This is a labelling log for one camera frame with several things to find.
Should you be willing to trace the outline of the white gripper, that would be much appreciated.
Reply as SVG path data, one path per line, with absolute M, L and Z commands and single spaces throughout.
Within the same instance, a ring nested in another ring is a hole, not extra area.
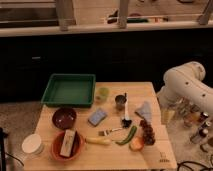
M 163 125 L 167 125 L 171 121 L 171 119 L 177 112 L 180 104 L 181 104 L 181 100 L 175 102 L 174 104 L 170 105 L 169 107 L 161 109 L 161 122 Z

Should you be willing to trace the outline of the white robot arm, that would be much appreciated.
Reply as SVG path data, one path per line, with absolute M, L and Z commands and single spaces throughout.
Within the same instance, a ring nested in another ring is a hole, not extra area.
M 202 112 L 213 115 L 213 88 L 202 82 L 205 75 L 204 66 L 196 61 L 173 67 L 164 73 L 164 85 L 157 93 L 162 124 L 169 122 L 174 114 L 173 107 L 182 98 L 194 103 Z

